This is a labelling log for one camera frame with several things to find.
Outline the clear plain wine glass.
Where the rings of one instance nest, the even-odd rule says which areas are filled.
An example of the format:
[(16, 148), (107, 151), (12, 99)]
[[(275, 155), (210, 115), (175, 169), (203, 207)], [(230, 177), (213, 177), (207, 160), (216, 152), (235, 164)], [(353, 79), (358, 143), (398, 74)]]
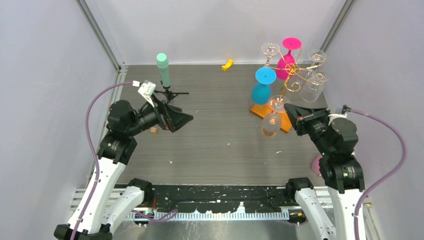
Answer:
[(282, 131), (288, 133), (292, 124), (290, 123), (285, 104), (290, 103), (286, 96), (281, 94), (272, 96), (268, 102), (270, 112), (263, 118), (261, 132), (266, 137), (274, 137)]

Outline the clear patterned wine glass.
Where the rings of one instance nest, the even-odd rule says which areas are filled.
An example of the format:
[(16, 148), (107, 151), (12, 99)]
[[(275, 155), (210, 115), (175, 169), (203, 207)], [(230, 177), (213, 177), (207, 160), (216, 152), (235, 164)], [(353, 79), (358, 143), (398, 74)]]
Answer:
[(324, 71), (315, 70), (309, 73), (305, 79), (300, 96), (306, 102), (315, 102), (324, 90), (328, 75)]

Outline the blue wine glass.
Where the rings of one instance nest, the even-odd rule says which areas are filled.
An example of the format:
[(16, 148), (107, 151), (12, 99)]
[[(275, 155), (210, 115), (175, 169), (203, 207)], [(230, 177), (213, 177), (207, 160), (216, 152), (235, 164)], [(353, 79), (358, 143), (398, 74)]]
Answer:
[(272, 96), (271, 84), (277, 79), (275, 71), (270, 67), (261, 67), (255, 72), (257, 83), (251, 91), (251, 100), (254, 104), (265, 105)]

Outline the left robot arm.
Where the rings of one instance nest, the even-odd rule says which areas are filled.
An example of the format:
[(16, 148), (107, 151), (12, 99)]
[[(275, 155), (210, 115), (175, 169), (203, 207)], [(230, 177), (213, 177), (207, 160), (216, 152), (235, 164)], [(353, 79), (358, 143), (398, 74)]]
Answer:
[(107, 117), (108, 132), (95, 154), (95, 170), (81, 202), (66, 224), (59, 224), (58, 240), (111, 240), (118, 226), (137, 206), (148, 207), (154, 199), (152, 184), (132, 179), (122, 195), (107, 206), (118, 178), (128, 165), (137, 146), (135, 135), (158, 125), (172, 133), (194, 117), (181, 108), (158, 99), (145, 103), (140, 110), (126, 100), (114, 102)]

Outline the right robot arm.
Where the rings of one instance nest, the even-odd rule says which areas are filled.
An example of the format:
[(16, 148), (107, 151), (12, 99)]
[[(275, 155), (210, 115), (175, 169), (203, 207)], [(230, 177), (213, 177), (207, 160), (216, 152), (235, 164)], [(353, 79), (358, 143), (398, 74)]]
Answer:
[(291, 178), (285, 198), (299, 205), (317, 240), (365, 240), (365, 221), (360, 198), (365, 190), (364, 173), (354, 156), (359, 138), (357, 126), (349, 119), (344, 105), (337, 113), (328, 108), (304, 108), (284, 104), (298, 136), (308, 135), (321, 157), (319, 172), (327, 186), (334, 222), (318, 201), (317, 192), (307, 177)]

